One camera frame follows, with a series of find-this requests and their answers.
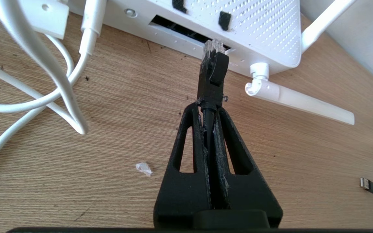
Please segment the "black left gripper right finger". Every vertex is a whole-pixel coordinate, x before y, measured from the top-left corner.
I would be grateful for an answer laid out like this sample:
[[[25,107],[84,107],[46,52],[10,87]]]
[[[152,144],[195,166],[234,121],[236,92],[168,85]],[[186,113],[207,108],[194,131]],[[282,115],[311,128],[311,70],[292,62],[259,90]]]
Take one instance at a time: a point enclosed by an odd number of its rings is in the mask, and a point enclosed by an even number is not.
[[[212,206],[228,211],[263,211],[278,228],[283,210],[256,165],[226,109],[220,107],[212,130]]]

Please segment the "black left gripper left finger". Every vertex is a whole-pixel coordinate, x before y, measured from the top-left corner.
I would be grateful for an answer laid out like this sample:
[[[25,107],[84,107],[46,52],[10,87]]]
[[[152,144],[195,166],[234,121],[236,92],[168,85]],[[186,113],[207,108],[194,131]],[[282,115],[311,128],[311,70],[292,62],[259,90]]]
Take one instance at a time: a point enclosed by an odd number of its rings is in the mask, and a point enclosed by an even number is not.
[[[180,171],[189,128],[193,133],[192,173]],[[204,145],[198,104],[183,111],[172,152],[153,210],[155,228],[192,228],[193,216],[211,209],[208,151]]]

